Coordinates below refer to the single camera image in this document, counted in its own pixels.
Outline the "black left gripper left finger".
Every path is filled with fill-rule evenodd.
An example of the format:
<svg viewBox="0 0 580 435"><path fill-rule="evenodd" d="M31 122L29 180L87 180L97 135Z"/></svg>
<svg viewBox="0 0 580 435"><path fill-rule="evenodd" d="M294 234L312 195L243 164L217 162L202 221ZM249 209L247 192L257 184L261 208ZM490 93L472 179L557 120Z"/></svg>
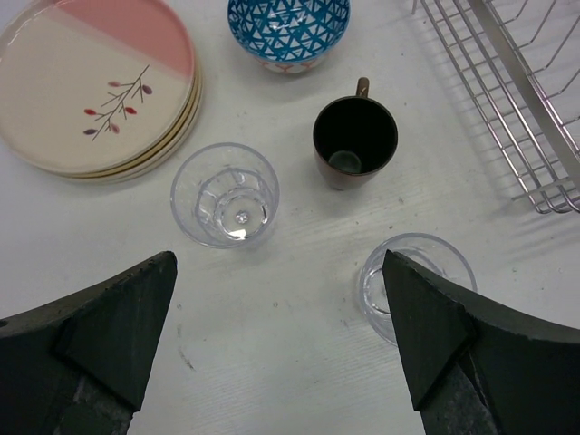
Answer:
<svg viewBox="0 0 580 435"><path fill-rule="evenodd" d="M127 433L144 401L177 265L163 251L2 319L2 433Z"/></svg>

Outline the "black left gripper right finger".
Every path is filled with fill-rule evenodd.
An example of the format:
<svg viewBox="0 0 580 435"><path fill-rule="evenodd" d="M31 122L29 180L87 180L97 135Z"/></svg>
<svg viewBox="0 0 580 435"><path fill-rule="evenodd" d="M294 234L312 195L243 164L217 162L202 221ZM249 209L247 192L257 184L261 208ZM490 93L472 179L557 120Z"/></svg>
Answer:
<svg viewBox="0 0 580 435"><path fill-rule="evenodd" d="M426 433L578 433L578 330L499 304L401 253L386 253L382 275Z"/></svg>

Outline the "clear glass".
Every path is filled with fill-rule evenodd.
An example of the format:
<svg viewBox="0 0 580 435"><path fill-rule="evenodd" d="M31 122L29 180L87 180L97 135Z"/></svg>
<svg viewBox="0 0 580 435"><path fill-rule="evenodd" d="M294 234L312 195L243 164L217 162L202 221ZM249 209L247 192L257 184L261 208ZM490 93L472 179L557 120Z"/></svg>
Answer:
<svg viewBox="0 0 580 435"><path fill-rule="evenodd" d="M450 242L426 233L411 232L379 244L364 263L358 280L360 307L372 329L387 343L397 344L382 265L388 250L409 257L431 272L478 291L476 277L467 259Z"/></svg>
<svg viewBox="0 0 580 435"><path fill-rule="evenodd" d="M279 202L272 164L258 151L233 142L194 152L179 167L170 190L179 229L202 246L217 249L266 240Z"/></svg>

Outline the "dark red cup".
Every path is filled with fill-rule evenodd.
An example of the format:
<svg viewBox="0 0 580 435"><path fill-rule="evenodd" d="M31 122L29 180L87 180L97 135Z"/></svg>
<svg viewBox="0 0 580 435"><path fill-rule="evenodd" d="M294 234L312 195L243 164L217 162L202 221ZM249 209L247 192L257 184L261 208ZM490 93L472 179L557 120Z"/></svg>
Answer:
<svg viewBox="0 0 580 435"><path fill-rule="evenodd" d="M313 127L319 172L337 190L357 189L394 157L399 131L389 110L369 97L370 81L358 79L354 95L327 104Z"/></svg>

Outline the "cream plate back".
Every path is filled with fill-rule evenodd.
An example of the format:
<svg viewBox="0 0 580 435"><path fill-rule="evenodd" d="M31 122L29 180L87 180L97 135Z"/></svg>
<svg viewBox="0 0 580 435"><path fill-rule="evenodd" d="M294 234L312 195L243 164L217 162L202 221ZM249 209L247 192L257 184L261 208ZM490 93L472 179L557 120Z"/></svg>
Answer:
<svg viewBox="0 0 580 435"><path fill-rule="evenodd" d="M1 33L1 139L64 175L152 153L191 110L195 49L163 1L34 1Z"/></svg>

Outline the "blue patterned bowl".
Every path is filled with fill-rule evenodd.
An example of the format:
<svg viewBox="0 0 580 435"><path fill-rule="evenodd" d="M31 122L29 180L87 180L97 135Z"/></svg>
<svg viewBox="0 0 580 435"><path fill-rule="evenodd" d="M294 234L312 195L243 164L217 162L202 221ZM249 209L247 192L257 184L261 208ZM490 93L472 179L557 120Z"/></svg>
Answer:
<svg viewBox="0 0 580 435"><path fill-rule="evenodd" d="M343 38L348 0L230 1L227 22L236 42L264 68L296 74L322 63Z"/></svg>

